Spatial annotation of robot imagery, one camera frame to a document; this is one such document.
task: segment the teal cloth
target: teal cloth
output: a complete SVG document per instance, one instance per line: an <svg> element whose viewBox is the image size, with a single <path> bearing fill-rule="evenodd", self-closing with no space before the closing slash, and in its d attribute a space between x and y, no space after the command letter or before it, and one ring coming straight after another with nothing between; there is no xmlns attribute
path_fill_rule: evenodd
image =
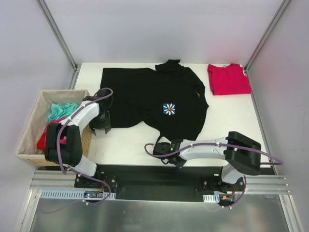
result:
<svg viewBox="0 0 309 232"><path fill-rule="evenodd" d="M48 115L48 121L58 120L62 117L70 116L77 108L79 104L76 103L67 103L64 105L52 104L52 112Z"/></svg>

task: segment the flower logo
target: flower logo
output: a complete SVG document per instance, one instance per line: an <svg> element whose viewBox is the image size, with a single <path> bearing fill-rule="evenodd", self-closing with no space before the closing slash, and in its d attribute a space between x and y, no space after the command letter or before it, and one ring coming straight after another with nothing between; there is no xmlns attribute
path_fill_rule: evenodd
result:
<svg viewBox="0 0 309 232"><path fill-rule="evenodd" d="M175 104L164 103L163 104L163 113L166 114L166 115L174 115L175 114Z"/></svg>

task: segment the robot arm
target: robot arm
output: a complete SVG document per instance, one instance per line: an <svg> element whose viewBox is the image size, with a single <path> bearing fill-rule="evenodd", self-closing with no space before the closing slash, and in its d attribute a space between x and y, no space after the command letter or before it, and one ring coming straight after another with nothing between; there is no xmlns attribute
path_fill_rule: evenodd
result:
<svg viewBox="0 0 309 232"><path fill-rule="evenodd" d="M227 184L236 183L245 174L260 174L261 155L259 153L235 150L228 146L219 146L219 144L239 145L261 150L261 145L258 142L238 132L231 131L227 137L208 141L172 140L166 142L165 138L161 138L155 145L153 154L158 158L160 155L179 151L172 156L161 158L168 159L168 163L174 164L178 168L181 168L188 160L193 159L226 160L229 163L222 167L220 178L222 182Z"/></svg>
<svg viewBox="0 0 309 232"><path fill-rule="evenodd" d="M101 89L97 92L96 96L87 96L70 117L62 120L60 123L48 125L45 145L46 160L59 164L56 138L60 128L67 123L61 134L61 139L66 137L67 142L66 144L60 144L63 166L87 176L94 176L96 174L97 164L83 155L81 134L87 125L89 125L92 131L99 129L105 130L107 133L111 129L111 121L107 110L112 104L112 97L89 104L93 100L108 95L108 93L107 90Z"/></svg>

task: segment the white tabletop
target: white tabletop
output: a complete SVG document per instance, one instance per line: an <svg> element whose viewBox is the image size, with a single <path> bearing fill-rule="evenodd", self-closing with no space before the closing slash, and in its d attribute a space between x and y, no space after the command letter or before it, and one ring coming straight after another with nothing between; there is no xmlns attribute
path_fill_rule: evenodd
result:
<svg viewBox="0 0 309 232"><path fill-rule="evenodd" d="M155 63L83 63L75 89L87 89L93 95L99 88L103 68L152 68ZM262 145L262 134L250 94L213 96L207 73L207 64L182 64L190 67L204 83L205 97L209 105L204 127L197 140L210 140L225 137L229 131L238 131ZM162 166L159 159L150 157L144 151L146 143L155 143L160 135L157 129L144 122L131 128L115 128L105 134L96 131L92 136L88 157L99 164L155 165ZM268 158L261 156L261 162ZM195 159L185 166L224 166L227 162L217 159Z"/></svg>

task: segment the laundry basket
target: laundry basket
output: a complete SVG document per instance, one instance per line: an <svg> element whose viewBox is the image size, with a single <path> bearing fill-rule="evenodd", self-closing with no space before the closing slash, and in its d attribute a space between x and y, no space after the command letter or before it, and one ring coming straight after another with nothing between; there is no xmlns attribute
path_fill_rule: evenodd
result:
<svg viewBox="0 0 309 232"><path fill-rule="evenodd" d="M51 105L77 103L81 104L83 98L89 95L88 90L41 90L35 106L32 110L26 130L17 149L19 158L28 160L37 166L58 166L45 160L43 151L37 149L37 143L41 138L46 125L48 115L51 113ZM89 126L82 133L83 155L88 157L92 133Z"/></svg>

